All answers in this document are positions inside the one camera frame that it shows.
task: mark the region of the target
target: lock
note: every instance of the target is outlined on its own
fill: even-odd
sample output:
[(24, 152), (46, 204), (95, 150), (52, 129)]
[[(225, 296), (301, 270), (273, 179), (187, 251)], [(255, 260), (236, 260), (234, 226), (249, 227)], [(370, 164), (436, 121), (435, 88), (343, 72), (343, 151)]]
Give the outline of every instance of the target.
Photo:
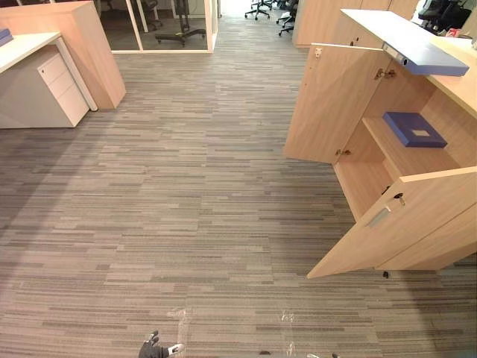
[(374, 79), (379, 80), (380, 78), (395, 78), (395, 77), (396, 77), (396, 72), (393, 69), (390, 69), (387, 72), (384, 69), (378, 69), (378, 73), (376, 73), (376, 76), (374, 77)]
[(396, 194), (394, 196), (395, 199), (399, 200), (399, 202), (401, 203), (402, 206), (405, 207), (405, 200), (404, 200), (404, 194), (402, 192), (400, 192), (399, 194)]

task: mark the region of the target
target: cabinet shelf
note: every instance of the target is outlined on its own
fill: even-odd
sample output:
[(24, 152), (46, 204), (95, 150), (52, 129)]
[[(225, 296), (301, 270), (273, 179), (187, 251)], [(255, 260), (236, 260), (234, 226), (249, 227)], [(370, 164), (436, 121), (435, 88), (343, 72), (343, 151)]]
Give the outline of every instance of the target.
[(356, 221), (393, 183), (383, 163), (338, 162), (334, 168)]
[(400, 175), (460, 168), (443, 148), (405, 147), (382, 118), (365, 117), (363, 123), (381, 148), (388, 162)]

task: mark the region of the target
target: drawer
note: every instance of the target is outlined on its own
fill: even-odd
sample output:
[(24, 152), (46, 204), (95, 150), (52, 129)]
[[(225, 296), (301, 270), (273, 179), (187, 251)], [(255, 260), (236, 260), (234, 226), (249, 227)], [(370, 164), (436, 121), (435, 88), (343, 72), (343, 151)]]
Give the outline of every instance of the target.
[(46, 84), (50, 84), (56, 80), (65, 71), (68, 71), (68, 69), (66, 68), (66, 64), (60, 54), (56, 54), (53, 58), (38, 67), (38, 72)]
[(58, 98), (58, 104), (60, 104), (61, 109), (68, 116), (73, 127), (78, 124), (89, 109), (76, 84), (70, 86), (66, 92)]
[(48, 88), (50, 89), (53, 96), (58, 99), (74, 83), (75, 81), (73, 81), (73, 77), (69, 71), (65, 71), (63, 74), (58, 76), (56, 80), (51, 82), (48, 85)]

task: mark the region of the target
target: cabinet door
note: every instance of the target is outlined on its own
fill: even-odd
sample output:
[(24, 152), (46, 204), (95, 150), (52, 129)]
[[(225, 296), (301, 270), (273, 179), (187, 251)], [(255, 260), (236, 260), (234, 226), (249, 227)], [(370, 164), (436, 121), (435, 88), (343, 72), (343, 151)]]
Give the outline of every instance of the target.
[[(401, 177), (308, 278), (382, 265), (471, 208), (477, 202), (476, 183), (475, 166)], [(465, 237), (453, 239), (460, 242)]]
[(361, 3), (362, 10), (387, 10), (391, 0), (363, 0)]
[(330, 43), (340, 9), (359, 9), (361, 0), (301, 0), (293, 31), (295, 46)]
[(398, 14), (406, 20), (412, 19), (416, 12), (419, 0), (393, 0), (389, 5), (389, 11)]
[(286, 157), (334, 163), (391, 59), (381, 49), (313, 44), (306, 62)]
[(477, 251), (477, 206), (383, 263), (379, 270), (439, 270)]

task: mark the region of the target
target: drawer unit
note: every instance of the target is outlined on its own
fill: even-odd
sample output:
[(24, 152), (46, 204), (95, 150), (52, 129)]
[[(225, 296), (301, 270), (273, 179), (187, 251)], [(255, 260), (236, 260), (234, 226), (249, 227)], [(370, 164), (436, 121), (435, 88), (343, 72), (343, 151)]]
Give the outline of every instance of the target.
[(88, 109), (55, 46), (0, 74), (0, 128), (71, 128)]

